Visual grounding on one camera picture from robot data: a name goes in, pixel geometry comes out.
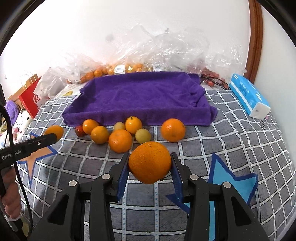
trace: red paper bag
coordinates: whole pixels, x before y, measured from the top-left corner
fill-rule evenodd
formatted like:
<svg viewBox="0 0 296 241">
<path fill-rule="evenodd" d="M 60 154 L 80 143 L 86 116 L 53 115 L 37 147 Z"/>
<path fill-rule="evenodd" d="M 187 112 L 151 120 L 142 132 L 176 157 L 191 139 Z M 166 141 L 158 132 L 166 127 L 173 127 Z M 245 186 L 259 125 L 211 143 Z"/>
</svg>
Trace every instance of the red paper bag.
<svg viewBox="0 0 296 241">
<path fill-rule="evenodd" d="M 29 112 L 30 116 L 34 119 L 37 115 L 41 99 L 33 93 L 40 78 L 30 85 L 20 96 L 19 99 L 24 108 Z"/>
</svg>

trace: purple plush toy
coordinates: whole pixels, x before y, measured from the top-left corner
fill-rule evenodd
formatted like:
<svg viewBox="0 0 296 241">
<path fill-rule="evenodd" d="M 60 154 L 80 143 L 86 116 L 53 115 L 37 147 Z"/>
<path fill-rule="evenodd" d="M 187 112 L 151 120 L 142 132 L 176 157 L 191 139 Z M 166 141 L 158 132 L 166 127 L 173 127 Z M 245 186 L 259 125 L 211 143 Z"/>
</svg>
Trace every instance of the purple plush toy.
<svg viewBox="0 0 296 241">
<path fill-rule="evenodd" d="M 18 114 L 20 113 L 17 105 L 12 101 L 9 100 L 5 106 L 5 109 L 7 110 L 9 117 L 10 117 L 10 121 L 11 121 L 11 125 L 13 126 L 17 120 Z"/>
</svg>

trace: triangular cutout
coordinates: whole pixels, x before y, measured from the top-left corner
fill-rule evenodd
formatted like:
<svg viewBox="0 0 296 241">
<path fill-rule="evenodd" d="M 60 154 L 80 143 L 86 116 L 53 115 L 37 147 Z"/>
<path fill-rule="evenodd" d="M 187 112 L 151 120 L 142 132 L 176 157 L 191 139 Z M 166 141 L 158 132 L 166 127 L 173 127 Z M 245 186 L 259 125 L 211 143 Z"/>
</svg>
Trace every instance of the triangular cutout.
<svg viewBox="0 0 296 241">
<path fill-rule="evenodd" d="M 56 208 L 48 217 L 48 222 L 63 225 L 65 221 L 66 209 L 68 205 L 69 195 L 64 195 Z"/>
<path fill-rule="evenodd" d="M 231 197 L 231 202 L 233 206 L 234 218 L 236 226 L 244 226 L 251 224 L 249 216 L 246 214 L 245 210 L 239 204 L 235 197 Z"/>
</svg>

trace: red fruit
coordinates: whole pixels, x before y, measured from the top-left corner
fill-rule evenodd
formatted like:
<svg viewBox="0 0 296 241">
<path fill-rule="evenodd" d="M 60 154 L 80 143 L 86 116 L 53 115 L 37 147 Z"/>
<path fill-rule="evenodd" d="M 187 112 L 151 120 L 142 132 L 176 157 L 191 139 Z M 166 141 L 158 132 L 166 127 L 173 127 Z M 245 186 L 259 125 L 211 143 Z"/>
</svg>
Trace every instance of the red fruit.
<svg viewBox="0 0 296 241">
<path fill-rule="evenodd" d="M 76 133 L 76 135 L 77 135 L 78 137 L 83 137 L 83 136 L 86 135 L 85 132 L 84 132 L 83 129 L 82 129 L 82 126 L 77 126 L 77 127 L 75 128 L 75 133 Z"/>
</svg>

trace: tissue package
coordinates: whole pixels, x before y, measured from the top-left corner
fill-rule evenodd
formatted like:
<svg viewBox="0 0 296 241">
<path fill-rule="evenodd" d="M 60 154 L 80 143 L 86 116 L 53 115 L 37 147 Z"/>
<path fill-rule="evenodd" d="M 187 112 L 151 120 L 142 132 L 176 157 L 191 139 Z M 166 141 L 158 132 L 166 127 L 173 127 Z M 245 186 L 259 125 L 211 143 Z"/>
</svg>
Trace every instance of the tissue package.
<svg viewBox="0 0 296 241">
<path fill-rule="evenodd" d="M 234 74 L 229 87 L 250 117 L 263 120 L 268 115 L 270 111 L 268 102 L 248 79 Z"/>
</svg>

